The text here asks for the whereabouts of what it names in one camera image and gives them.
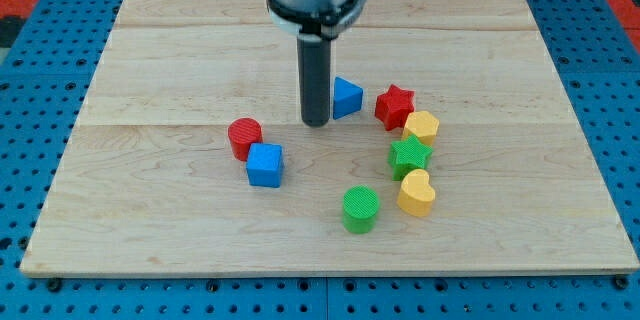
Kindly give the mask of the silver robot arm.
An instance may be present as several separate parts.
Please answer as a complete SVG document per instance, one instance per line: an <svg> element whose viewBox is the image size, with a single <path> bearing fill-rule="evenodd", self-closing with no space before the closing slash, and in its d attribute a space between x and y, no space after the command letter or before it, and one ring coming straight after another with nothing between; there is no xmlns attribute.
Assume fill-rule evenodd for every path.
<svg viewBox="0 0 640 320"><path fill-rule="evenodd" d="M331 43L358 20L368 0L266 0L273 22L294 35L300 113L324 126L330 116Z"/></svg>

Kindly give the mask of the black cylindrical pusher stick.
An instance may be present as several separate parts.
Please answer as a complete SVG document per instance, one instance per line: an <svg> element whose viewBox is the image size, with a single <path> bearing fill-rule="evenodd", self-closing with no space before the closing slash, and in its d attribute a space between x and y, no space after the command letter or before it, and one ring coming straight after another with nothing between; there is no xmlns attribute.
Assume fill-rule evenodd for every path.
<svg viewBox="0 0 640 320"><path fill-rule="evenodd" d="M331 42L299 35L297 56L302 121L310 127L322 127L330 112Z"/></svg>

